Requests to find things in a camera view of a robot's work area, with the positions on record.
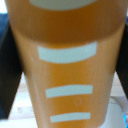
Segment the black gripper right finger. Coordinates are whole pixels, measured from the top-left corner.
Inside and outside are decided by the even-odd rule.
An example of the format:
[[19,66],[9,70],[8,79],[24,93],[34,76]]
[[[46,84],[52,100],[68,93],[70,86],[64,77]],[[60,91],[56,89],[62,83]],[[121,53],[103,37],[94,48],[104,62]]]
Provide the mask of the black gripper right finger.
[[128,98],[128,23],[125,24],[116,72]]

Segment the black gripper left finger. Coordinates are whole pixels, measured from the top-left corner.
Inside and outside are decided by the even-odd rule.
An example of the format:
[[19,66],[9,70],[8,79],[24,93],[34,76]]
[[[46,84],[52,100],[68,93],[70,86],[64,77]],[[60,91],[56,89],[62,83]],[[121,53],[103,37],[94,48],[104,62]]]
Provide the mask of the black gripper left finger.
[[20,83],[22,68],[10,24],[0,38],[0,119],[7,119]]

